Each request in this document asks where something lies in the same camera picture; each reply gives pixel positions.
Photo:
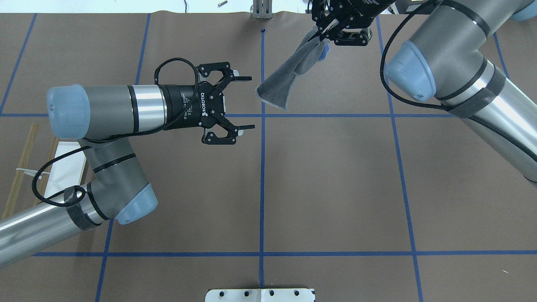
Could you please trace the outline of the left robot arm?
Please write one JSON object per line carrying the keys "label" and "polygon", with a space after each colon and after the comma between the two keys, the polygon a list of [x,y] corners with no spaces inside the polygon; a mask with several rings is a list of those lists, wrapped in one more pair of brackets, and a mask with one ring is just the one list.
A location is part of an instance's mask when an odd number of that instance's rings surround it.
{"label": "left robot arm", "polygon": [[[51,88],[47,109],[52,131],[79,147],[35,172],[31,189],[37,205],[1,221],[1,268],[112,219],[127,225],[153,212],[159,203],[129,139],[202,128],[202,143],[234,145],[255,126],[236,126],[227,119],[223,92],[232,82],[251,80],[228,62],[194,66],[175,57],[156,68],[153,84]],[[77,154],[92,168],[94,180],[40,193],[41,174]]]}

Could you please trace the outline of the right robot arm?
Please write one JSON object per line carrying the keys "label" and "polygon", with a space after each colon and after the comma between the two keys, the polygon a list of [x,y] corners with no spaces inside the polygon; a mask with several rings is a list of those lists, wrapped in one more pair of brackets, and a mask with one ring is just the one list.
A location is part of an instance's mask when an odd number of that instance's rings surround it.
{"label": "right robot arm", "polygon": [[395,29],[380,80],[399,101],[459,118],[536,185],[536,104],[480,48],[535,0],[426,0]]}

